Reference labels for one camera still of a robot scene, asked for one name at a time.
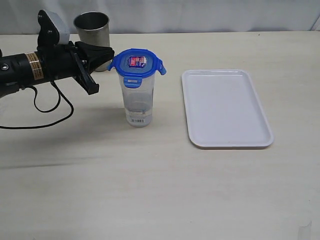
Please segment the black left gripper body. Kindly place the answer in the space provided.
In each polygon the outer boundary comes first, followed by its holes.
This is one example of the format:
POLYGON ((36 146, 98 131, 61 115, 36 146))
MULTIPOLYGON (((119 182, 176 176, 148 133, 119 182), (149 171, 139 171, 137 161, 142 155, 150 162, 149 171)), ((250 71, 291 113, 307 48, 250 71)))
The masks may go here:
POLYGON ((41 68, 36 70, 37 80, 60 80, 72 77, 79 80, 79 41, 67 44, 53 44, 46 41, 37 42, 36 55, 41 68))

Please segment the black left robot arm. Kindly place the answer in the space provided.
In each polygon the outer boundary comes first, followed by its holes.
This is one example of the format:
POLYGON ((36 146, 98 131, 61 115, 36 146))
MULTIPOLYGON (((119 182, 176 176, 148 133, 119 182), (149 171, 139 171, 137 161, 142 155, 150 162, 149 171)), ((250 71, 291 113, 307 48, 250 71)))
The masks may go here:
POLYGON ((111 47, 69 41, 65 45, 39 46, 34 52, 1 57, 0 96, 66 78, 73 78, 88 95, 98 93, 99 84, 91 73, 111 61, 114 54, 111 47))

